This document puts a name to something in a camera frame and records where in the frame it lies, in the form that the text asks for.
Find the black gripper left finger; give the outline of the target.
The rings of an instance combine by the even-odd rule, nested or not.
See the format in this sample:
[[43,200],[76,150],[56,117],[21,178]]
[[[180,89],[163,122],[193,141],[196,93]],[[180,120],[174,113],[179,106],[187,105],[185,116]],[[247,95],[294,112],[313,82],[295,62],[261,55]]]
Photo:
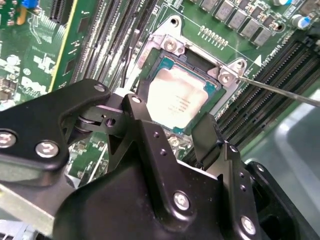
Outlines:
[[93,79],[11,107],[0,114],[0,130],[15,137],[0,148],[1,161],[14,172],[6,182],[47,186],[67,164],[69,146],[93,132],[109,140],[110,176],[119,163],[141,165],[154,215],[161,222],[192,222],[196,209],[161,126],[134,94],[115,97]]

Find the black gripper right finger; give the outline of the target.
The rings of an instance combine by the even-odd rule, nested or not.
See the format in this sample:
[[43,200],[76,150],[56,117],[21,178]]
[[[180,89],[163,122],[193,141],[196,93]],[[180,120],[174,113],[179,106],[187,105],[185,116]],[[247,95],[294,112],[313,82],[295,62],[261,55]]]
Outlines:
[[192,130],[196,163],[219,183],[219,228],[226,240],[318,240],[271,173],[244,163],[215,118],[205,113]]

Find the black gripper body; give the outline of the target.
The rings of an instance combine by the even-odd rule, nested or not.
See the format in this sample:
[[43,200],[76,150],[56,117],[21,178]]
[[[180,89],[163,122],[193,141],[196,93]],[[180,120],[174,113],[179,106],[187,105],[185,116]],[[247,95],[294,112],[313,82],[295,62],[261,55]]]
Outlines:
[[232,229],[222,215],[221,183],[212,175],[180,162],[197,208],[185,230],[168,230],[156,217],[141,166],[126,164],[77,189],[59,208],[56,240],[250,240],[252,220],[239,219]]

